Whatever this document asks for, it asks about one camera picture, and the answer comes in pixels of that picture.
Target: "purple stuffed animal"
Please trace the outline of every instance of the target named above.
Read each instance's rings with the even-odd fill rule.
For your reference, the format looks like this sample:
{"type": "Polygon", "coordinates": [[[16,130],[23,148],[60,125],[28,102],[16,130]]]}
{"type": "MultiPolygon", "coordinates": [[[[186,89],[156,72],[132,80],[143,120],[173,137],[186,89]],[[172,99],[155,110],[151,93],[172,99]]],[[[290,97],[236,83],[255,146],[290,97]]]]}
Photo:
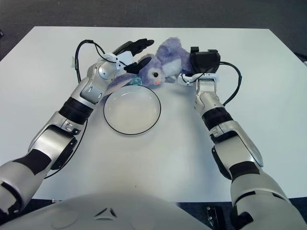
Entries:
{"type": "Polygon", "coordinates": [[[102,99],[102,102],[105,102],[106,98],[119,88],[125,85],[133,84],[131,80],[135,77],[138,77],[140,79],[141,84],[139,85],[145,87],[148,87],[150,85],[159,85],[165,81],[165,74],[162,69],[160,60],[154,54],[147,54],[140,58],[140,60],[143,60],[146,57],[151,57],[152,59],[144,68],[140,70],[138,75],[132,73],[125,73],[116,77],[109,84],[104,94],[104,98],[102,99]]]}
{"type": "Polygon", "coordinates": [[[193,72],[190,63],[190,53],[181,46],[177,37],[170,37],[164,41],[156,52],[161,61],[166,77],[178,76],[180,73],[193,72]]]}

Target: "silver robot arm segment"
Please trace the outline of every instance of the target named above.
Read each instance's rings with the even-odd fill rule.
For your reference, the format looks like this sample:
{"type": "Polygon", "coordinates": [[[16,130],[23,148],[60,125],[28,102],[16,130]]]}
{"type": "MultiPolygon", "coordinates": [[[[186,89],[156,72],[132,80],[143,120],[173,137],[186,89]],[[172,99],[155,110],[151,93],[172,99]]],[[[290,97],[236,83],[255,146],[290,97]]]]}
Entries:
{"type": "Polygon", "coordinates": [[[223,176],[232,180],[231,221],[236,229],[307,229],[280,186],[262,170],[262,156],[216,95],[215,79],[200,77],[195,109],[214,142],[213,157],[223,176]]]}
{"type": "Polygon", "coordinates": [[[77,144],[75,136],[84,129],[85,121],[103,98],[108,84],[125,66],[134,63],[130,51],[103,57],[114,63],[102,60],[93,64],[87,77],[31,141],[28,153],[0,166],[0,214],[23,210],[47,173],[62,167],[77,144]]]}

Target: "white table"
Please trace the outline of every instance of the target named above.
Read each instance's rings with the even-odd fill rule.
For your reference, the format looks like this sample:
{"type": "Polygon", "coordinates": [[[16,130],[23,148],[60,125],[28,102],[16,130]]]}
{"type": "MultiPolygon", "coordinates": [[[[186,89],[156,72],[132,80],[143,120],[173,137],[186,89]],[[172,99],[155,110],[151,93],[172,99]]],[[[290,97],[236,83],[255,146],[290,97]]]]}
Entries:
{"type": "MultiPolygon", "coordinates": [[[[258,146],[265,172],[289,197],[307,196],[307,68],[265,29],[35,27],[0,62],[0,164],[26,154],[32,137],[76,87],[71,65],[81,40],[112,51],[128,40],[154,39],[144,55],[171,36],[188,51],[217,49],[241,70],[241,89],[227,110],[258,146]]],[[[98,57],[92,45],[82,47],[79,57],[84,76],[98,57]]],[[[224,101],[237,75],[225,66],[218,74],[224,101]]],[[[154,91],[162,113],[152,130],[124,137],[98,107],[71,162],[45,180],[35,198],[132,190],[176,202],[230,201],[230,181],[219,173],[208,131],[192,109],[193,88],[164,83],[154,91]]]]}

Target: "gray carpet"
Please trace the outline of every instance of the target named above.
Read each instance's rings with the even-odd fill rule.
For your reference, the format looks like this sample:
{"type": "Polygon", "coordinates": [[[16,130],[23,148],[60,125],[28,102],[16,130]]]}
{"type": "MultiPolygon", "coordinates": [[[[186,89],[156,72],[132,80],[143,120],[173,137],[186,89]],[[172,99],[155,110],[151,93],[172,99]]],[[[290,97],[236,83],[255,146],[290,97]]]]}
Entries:
{"type": "Polygon", "coordinates": [[[34,26],[269,28],[307,53],[306,0],[0,0],[0,59],[34,26]]]}

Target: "round plate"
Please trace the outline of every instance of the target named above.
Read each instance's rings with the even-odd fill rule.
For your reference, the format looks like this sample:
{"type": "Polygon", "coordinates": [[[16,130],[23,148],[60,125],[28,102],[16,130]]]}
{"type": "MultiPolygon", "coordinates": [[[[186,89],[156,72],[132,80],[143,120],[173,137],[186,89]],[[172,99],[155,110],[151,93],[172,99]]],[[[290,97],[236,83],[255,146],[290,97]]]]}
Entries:
{"type": "Polygon", "coordinates": [[[106,122],[117,132],[137,135],[155,125],[161,113],[157,95],[139,85],[128,85],[116,90],[106,100],[106,122]]]}

